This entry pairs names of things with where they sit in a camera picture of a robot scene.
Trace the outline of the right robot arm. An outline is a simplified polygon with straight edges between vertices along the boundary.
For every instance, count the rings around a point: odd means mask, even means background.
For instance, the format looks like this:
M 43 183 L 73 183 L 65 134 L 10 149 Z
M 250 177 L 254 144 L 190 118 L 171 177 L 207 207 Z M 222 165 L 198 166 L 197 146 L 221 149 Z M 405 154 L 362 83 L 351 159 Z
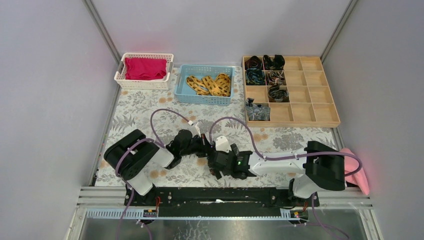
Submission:
M 301 205 L 319 190 L 338 192 L 346 188 L 344 156 L 318 141 L 308 141 L 305 148 L 263 157 L 250 150 L 239 151 L 235 144 L 227 150 L 212 147 L 207 161 L 218 179 L 222 176 L 245 180 L 267 174 L 297 174 L 286 193 L 287 201 L 293 206 Z

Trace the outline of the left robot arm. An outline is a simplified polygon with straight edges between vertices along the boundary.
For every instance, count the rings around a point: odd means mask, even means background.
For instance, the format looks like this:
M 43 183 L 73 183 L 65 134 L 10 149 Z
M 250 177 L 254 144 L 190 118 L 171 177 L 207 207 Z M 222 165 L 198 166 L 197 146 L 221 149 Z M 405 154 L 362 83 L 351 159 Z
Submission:
M 110 146 L 103 159 L 115 170 L 127 187 L 136 193 L 136 199 L 144 206 L 155 200 L 155 185 L 143 168 L 148 163 L 157 164 L 165 169 L 173 169 L 182 157 L 196 155 L 206 157 L 213 149 L 204 134 L 193 135 L 183 129 L 165 146 L 147 138 L 139 129 L 133 130 L 124 138 Z

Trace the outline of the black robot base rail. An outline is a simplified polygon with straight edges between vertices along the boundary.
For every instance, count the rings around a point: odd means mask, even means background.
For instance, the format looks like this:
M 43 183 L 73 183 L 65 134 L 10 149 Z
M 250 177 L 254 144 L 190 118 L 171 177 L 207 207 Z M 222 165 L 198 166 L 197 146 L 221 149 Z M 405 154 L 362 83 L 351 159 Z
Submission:
M 318 207 L 318 196 L 295 197 L 277 187 L 153 187 L 146 195 L 126 190 L 125 205 L 152 207 L 159 217 L 281 217 L 284 210 Z

